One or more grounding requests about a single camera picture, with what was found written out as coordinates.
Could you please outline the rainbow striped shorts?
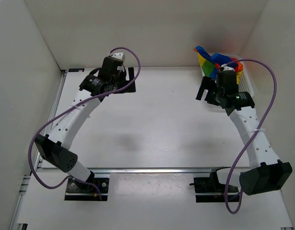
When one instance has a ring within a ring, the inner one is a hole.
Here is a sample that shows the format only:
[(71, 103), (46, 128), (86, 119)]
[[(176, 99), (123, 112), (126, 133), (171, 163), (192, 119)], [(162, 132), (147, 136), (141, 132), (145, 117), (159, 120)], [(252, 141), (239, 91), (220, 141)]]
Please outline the rainbow striped shorts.
[(220, 70), (220, 67), (223, 64), (236, 60), (236, 58), (219, 53), (214, 53), (210, 56), (201, 46), (196, 46), (193, 50), (198, 55), (198, 61), (204, 75), (212, 79), (216, 79), (216, 73)]

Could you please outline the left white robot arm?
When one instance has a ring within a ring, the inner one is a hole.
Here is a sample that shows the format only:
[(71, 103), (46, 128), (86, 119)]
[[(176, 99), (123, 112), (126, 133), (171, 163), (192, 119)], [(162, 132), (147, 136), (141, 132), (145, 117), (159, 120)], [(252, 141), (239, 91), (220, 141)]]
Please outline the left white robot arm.
[(35, 144), (42, 159), (77, 179), (84, 192), (94, 187), (94, 173), (70, 151), (72, 142), (90, 113), (104, 100), (103, 94), (126, 86), (134, 78), (132, 68), (125, 70), (122, 52), (104, 58), (102, 67), (92, 70), (81, 82), (71, 103), (74, 109), (58, 119), (46, 135), (37, 135)]

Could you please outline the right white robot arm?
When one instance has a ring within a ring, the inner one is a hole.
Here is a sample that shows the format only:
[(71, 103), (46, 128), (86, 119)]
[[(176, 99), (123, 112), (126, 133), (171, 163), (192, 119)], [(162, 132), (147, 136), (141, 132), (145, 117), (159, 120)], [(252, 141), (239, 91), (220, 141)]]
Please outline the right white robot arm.
[(272, 149), (260, 120), (257, 117), (255, 103), (248, 92), (239, 91), (236, 73), (223, 70), (216, 79), (204, 76), (196, 99), (223, 108), (236, 126), (247, 153), (250, 169), (235, 169), (233, 163), (227, 172), (219, 170), (209, 179), (212, 190), (219, 192), (226, 184), (240, 187), (246, 195), (255, 195), (280, 190), (292, 173), (289, 162), (282, 162)]

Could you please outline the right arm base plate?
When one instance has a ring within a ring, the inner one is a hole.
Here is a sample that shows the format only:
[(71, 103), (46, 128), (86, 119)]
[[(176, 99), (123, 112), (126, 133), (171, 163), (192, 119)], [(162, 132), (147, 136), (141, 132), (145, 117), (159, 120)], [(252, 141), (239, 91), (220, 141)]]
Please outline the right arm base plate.
[(196, 176), (189, 186), (194, 187), (196, 203), (224, 203), (225, 185), (219, 183), (217, 171), (228, 169), (222, 167), (212, 169), (208, 177)]

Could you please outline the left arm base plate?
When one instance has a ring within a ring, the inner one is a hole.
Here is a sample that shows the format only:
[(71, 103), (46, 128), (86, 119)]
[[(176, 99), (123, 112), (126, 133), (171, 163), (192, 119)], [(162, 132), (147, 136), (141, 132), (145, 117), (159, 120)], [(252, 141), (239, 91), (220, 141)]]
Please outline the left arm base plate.
[(68, 179), (64, 200), (66, 201), (107, 201), (109, 178), (100, 177), (94, 178), (94, 184), (100, 191), (101, 198), (98, 194), (98, 190), (87, 184), (79, 184), (73, 179)]

